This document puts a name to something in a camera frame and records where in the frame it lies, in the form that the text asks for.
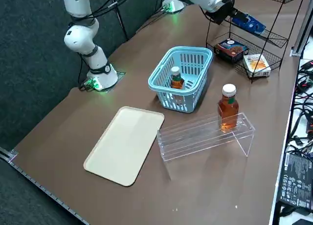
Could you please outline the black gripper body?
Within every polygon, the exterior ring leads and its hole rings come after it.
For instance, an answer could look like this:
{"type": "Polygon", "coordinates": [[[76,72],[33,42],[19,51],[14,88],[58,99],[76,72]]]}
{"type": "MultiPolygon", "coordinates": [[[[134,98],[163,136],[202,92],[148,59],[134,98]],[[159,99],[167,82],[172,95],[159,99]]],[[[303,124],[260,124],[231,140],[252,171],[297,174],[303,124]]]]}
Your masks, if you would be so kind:
{"type": "Polygon", "coordinates": [[[218,11],[210,14],[211,20],[214,23],[220,25],[226,19],[227,16],[232,15],[233,6],[234,6],[233,0],[227,2],[222,7],[220,7],[218,11]]]}

